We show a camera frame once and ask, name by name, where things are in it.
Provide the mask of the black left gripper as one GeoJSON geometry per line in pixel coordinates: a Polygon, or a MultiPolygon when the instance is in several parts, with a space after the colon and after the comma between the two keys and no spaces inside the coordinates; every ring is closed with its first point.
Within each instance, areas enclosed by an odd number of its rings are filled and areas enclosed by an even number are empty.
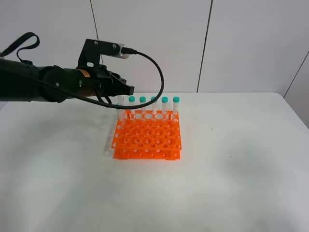
{"type": "Polygon", "coordinates": [[[130,96],[134,93],[134,87],[127,85],[126,79],[107,70],[105,65],[101,66],[98,70],[89,67],[79,67],[74,69],[74,74],[78,76],[78,81],[82,82],[79,84],[76,93],[85,97],[94,96],[94,88],[97,89],[100,96],[130,96]]]}

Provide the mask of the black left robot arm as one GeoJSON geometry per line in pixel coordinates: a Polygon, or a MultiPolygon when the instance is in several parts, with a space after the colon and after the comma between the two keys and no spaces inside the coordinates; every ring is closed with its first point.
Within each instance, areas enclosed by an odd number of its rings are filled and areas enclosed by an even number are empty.
{"type": "Polygon", "coordinates": [[[22,62],[1,59],[0,100],[3,102],[57,102],[71,97],[61,93],[63,89],[79,96],[101,97],[132,95],[129,86],[120,75],[108,71],[105,66],[94,69],[79,66],[76,69],[59,66],[36,67],[22,62]]]}

